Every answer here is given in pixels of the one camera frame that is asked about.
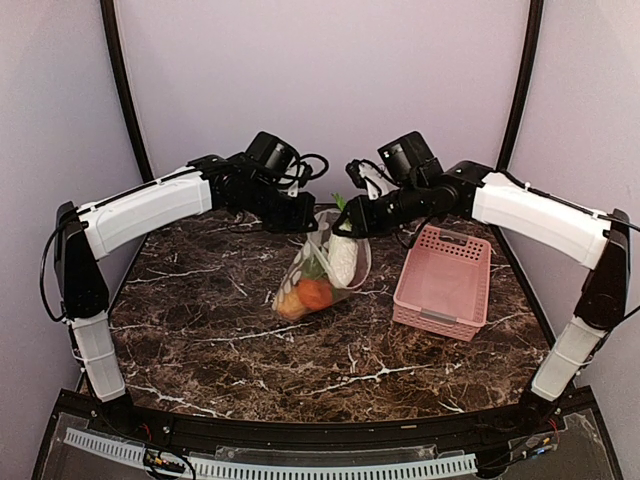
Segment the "basket handle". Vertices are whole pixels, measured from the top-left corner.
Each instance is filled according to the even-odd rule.
[[[433,310],[425,310],[424,308],[420,310],[420,318],[448,326],[454,325],[458,321],[458,319],[452,315],[434,312]]]
[[[452,243],[460,247],[465,247],[467,245],[467,241],[469,240],[469,236],[463,233],[441,230],[440,234],[438,235],[438,240],[444,243]]]

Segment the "plastic bag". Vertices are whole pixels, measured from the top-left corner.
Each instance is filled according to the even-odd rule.
[[[289,267],[272,304],[272,309],[282,318],[295,321],[328,308],[347,298],[367,279],[371,270],[371,248],[366,239],[352,240],[357,252],[350,249],[355,256],[355,267],[347,285],[342,281],[344,269],[336,271],[329,263],[331,226],[339,216],[338,209],[323,210],[315,215],[318,230],[307,234],[307,241]]]

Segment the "white cable tray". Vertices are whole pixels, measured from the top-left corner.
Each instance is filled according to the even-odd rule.
[[[130,467],[144,469],[144,446],[67,428],[64,443]],[[219,480],[431,480],[476,473],[476,456],[358,467],[281,467],[189,457],[198,479]],[[191,478],[189,469],[180,478]]]

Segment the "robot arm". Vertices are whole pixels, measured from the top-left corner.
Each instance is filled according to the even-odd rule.
[[[388,235],[417,218],[452,214],[519,232],[590,270],[573,318],[523,394],[521,404],[528,401],[539,411],[549,410],[608,333],[625,319],[628,216],[572,204],[470,161],[445,172],[418,132],[378,153],[398,188],[376,199],[361,195],[350,200],[333,233],[358,238]],[[362,162],[354,160],[347,167],[352,178]],[[357,179],[354,183],[362,186]],[[347,219],[350,232],[340,229]]]
[[[97,261],[119,246],[191,215],[226,208],[246,211],[273,233],[309,232],[318,225],[315,198],[298,186],[319,177],[282,140],[261,132],[246,152],[229,159],[207,156],[170,175],[100,202],[58,209],[54,263],[64,321],[73,333],[96,396],[125,393],[108,326],[109,291]]]

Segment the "black metal frame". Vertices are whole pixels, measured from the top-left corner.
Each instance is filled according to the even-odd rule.
[[[129,141],[131,148],[136,157],[138,170],[143,182],[153,180],[153,172],[149,157],[142,140],[142,132],[136,109],[133,105],[133,96],[131,95],[131,87],[127,78],[127,70],[124,63],[124,55],[122,53],[122,44],[120,43],[120,34],[118,33],[118,21],[114,0],[100,0],[100,8],[102,9],[102,23],[104,25],[104,34],[107,39],[107,48],[109,49],[109,58],[111,59],[111,70],[113,71],[113,79],[116,82],[118,97],[120,98],[120,108],[124,123],[129,133]]]
[[[511,103],[511,112],[509,113],[507,128],[505,129],[502,140],[502,148],[500,149],[498,163],[496,164],[497,170],[507,170],[509,168],[513,148],[516,144],[516,138],[518,137],[518,130],[520,130],[527,94],[529,93],[529,84],[531,83],[531,74],[533,73],[536,49],[538,47],[543,6],[544,0],[531,0],[529,4],[529,19],[524,37],[522,57],[520,59],[520,70],[518,71],[516,89],[513,93],[513,102]]]

